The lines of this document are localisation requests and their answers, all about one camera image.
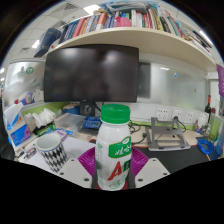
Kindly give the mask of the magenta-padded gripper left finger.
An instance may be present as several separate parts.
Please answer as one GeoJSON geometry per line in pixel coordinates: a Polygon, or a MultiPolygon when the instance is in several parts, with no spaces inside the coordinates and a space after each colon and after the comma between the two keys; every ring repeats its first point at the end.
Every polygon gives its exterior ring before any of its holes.
{"type": "Polygon", "coordinates": [[[78,158],[70,158],[57,175],[83,188],[90,188],[95,175],[95,148],[78,158]]]}

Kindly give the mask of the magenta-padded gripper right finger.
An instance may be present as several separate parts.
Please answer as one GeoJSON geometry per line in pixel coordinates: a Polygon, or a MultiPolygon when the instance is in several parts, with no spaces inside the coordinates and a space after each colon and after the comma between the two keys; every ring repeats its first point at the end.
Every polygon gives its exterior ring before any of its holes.
{"type": "Polygon", "coordinates": [[[166,177],[170,172],[157,158],[148,158],[143,152],[132,148],[129,188],[140,188],[166,177]]]}

